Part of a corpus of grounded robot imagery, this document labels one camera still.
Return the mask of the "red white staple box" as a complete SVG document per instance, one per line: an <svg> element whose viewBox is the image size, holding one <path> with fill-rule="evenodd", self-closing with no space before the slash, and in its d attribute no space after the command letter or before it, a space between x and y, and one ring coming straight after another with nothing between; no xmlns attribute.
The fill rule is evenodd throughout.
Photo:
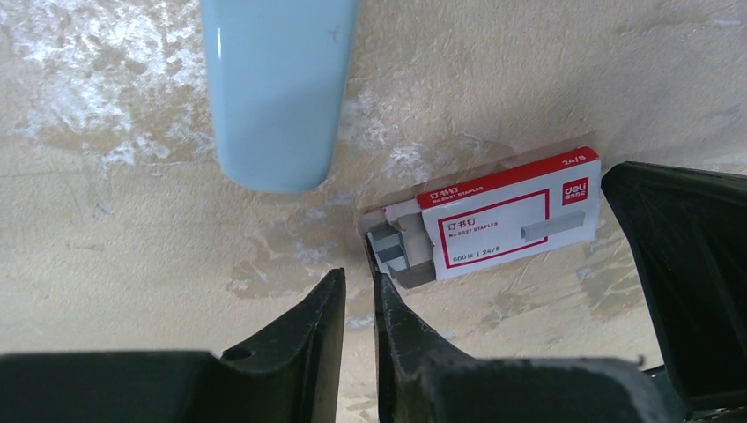
<svg viewBox="0 0 747 423"><path fill-rule="evenodd" d="M590 241L601 173L600 156L583 146L376 208L359 222L368 261L380 273L366 233L383 223L403 237L409 268L391 279L404 288Z"/></svg>

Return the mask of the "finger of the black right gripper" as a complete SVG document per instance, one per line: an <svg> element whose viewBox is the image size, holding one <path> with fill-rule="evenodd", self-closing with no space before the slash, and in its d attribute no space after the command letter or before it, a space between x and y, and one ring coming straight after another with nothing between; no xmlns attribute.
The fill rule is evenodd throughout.
<svg viewBox="0 0 747 423"><path fill-rule="evenodd" d="M693 410L745 406L745 177L627 161L601 187L674 390Z"/></svg>

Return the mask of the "grey staple strip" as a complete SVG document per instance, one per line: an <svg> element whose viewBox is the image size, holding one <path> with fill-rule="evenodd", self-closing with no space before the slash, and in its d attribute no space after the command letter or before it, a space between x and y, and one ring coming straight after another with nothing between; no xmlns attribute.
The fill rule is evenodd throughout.
<svg viewBox="0 0 747 423"><path fill-rule="evenodd" d="M380 273L396 278L399 271L409 268L402 234L389 223L374 227L366 233L366 238Z"/></svg>

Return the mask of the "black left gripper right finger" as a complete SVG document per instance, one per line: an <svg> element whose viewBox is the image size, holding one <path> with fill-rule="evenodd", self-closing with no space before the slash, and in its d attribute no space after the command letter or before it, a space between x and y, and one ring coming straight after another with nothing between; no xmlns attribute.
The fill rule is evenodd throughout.
<svg viewBox="0 0 747 423"><path fill-rule="evenodd" d="M479 359L373 278L381 422L668 422L651 378L612 358Z"/></svg>

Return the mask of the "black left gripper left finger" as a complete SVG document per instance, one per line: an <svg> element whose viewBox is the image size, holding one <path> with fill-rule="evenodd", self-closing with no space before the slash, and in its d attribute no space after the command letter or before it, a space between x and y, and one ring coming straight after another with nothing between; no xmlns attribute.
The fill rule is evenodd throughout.
<svg viewBox="0 0 747 423"><path fill-rule="evenodd" d="M221 356L201 351L14 353L1 358L4 422L332 422L345 275Z"/></svg>

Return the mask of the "light blue stapler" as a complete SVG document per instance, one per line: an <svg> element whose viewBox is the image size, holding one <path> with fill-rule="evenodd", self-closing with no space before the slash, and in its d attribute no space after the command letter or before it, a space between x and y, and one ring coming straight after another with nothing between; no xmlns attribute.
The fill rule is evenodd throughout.
<svg viewBox="0 0 747 423"><path fill-rule="evenodd" d="M228 178L270 193L325 180L358 9L340 0L201 2L217 160Z"/></svg>

